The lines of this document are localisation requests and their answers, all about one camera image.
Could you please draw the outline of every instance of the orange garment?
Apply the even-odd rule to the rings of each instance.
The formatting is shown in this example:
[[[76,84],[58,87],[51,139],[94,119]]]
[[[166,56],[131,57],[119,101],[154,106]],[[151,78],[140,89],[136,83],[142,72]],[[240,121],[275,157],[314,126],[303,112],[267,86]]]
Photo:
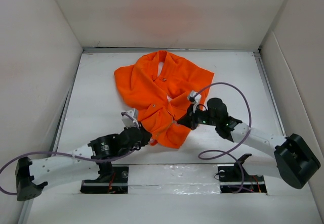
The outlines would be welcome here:
[[[157,76],[158,64],[164,62]],[[185,58],[167,51],[142,56],[135,65],[120,67],[115,73],[117,89],[124,102],[138,110],[138,121],[159,144],[180,148],[190,129],[178,125],[190,105],[192,90],[199,91],[212,83],[214,74]],[[202,92],[204,103],[208,89]]]

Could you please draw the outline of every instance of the orange cloth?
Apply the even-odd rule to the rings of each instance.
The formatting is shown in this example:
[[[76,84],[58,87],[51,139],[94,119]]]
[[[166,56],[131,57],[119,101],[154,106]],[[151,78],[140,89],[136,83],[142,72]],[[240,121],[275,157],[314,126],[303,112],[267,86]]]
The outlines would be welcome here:
[[[164,65],[157,76],[159,62]],[[189,128],[175,122],[190,105],[188,95],[192,90],[197,92],[211,84],[214,76],[167,51],[145,55],[135,65],[118,68],[114,75],[123,100],[138,110],[138,121],[152,138],[165,147],[176,149],[182,146],[190,132]],[[208,91],[202,92],[200,103],[204,103]]]

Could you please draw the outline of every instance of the white floor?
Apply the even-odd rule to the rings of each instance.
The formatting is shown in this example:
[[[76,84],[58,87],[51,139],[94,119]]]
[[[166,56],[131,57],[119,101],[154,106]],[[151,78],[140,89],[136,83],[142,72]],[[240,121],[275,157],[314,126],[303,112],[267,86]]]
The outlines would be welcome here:
[[[143,54],[83,54],[58,151],[69,151],[99,136],[122,131],[120,112],[128,107],[116,91],[113,73],[120,66],[134,64]],[[240,88],[251,106],[252,126],[281,134],[252,52],[175,54],[213,71],[214,82],[224,81]],[[214,86],[211,97],[222,98],[230,115],[248,122],[244,101],[234,89]],[[59,186],[34,200],[28,223],[321,223],[308,185],[294,190],[281,180],[266,177],[269,195],[219,194],[219,183],[213,178],[217,167],[213,164],[232,159],[224,156],[205,162],[197,155],[203,150],[227,150],[233,146],[219,138],[213,127],[201,125],[178,151],[147,146],[116,162],[131,165],[129,183],[140,186],[131,194],[83,195],[78,192],[80,183]],[[238,148],[233,155],[240,157],[244,153],[266,156],[247,146]]]

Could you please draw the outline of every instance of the orange wire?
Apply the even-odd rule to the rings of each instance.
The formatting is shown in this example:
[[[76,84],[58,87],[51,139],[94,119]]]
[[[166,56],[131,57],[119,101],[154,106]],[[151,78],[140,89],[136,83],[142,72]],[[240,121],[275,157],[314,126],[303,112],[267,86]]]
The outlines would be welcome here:
[[[115,179],[115,176],[116,176],[116,173],[114,173],[114,174],[113,174],[113,176],[112,176],[112,179],[111,179],[111,181],[109,182],[108,193],[109,193],[109,192],[110,192],[110,190],[112,189],[112,186],[111,186],[111,184],[112,184],[113,180]]]
[[[259,181],[257,180],[257,178],[255,176],[252,176],[255,181],[257,182],[257,185],[258,185],[258,189],[259,189],[259,193],[261,193],[261,189],[260,189],[260,185],[259,185]]]

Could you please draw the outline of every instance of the white wall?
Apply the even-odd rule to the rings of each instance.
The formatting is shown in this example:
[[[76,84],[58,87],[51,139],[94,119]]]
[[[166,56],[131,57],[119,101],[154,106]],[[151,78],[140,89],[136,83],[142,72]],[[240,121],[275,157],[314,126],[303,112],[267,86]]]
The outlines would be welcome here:
[[[283,0],[56,0],[85,47],[257,49]]]
[[[261,51],[286,132],[303,136],[322,163],[322,168],[310,181],[322,218],[323,4],[324,0],[288,0]]]
[[[82,49],[54,0],[0,0],[0,165],[48,150]],[[15,166],[0,184],[15,191]],[[21,202],[0,193],[0,223]]]

